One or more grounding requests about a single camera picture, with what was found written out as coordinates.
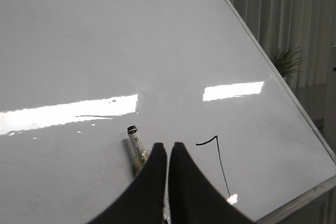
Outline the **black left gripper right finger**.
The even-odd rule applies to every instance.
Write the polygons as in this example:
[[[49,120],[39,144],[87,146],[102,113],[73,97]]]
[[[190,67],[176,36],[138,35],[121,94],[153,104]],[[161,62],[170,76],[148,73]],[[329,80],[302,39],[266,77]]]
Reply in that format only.
[[[220,195],[180,142],[170,156],[168,193],[171,223],[253,223]]]

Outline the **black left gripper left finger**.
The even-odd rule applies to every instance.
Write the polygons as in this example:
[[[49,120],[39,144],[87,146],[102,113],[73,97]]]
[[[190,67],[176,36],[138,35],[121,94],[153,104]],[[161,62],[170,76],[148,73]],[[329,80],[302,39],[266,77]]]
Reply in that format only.
[[[155,143],[131,185],[90,223],[162,223],[166,168],[164,145]]]

